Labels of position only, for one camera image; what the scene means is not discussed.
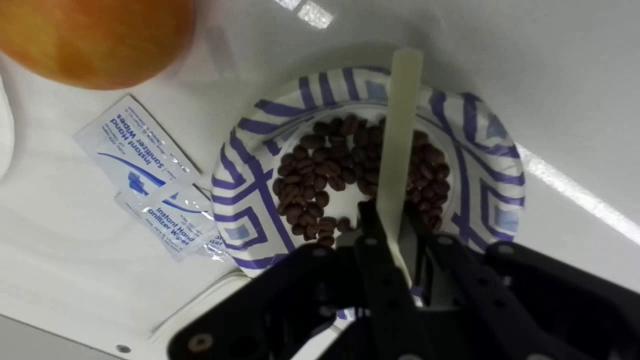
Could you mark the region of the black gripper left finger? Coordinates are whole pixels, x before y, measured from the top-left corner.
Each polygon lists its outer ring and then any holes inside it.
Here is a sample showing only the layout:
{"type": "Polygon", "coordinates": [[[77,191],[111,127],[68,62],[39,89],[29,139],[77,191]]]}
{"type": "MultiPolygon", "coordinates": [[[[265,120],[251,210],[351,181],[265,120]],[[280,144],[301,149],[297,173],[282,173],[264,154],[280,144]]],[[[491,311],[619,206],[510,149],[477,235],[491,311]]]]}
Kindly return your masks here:
{"type": "Polygon", "coordinates": [[[393,265],[376,203],[357,205],[361,236],[353,255],[364,283],[365,308],[378,360],[426,360],[421,326],[404,275],[393,265]]]}

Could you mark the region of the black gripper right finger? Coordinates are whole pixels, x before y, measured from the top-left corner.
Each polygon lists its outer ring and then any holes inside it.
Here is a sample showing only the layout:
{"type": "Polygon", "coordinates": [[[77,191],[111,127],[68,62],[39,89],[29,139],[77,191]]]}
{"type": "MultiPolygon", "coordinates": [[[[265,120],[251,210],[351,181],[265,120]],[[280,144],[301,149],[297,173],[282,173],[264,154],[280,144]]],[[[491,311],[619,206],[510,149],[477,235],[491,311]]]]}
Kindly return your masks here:
{"type": "Polygon", "coordinates": [[[413,205],[404,210],[416,236],[413,285],[424,289],[424,320],[437,360],[526,360],[533,320],[456,236],[435,232],[413,205]]]}

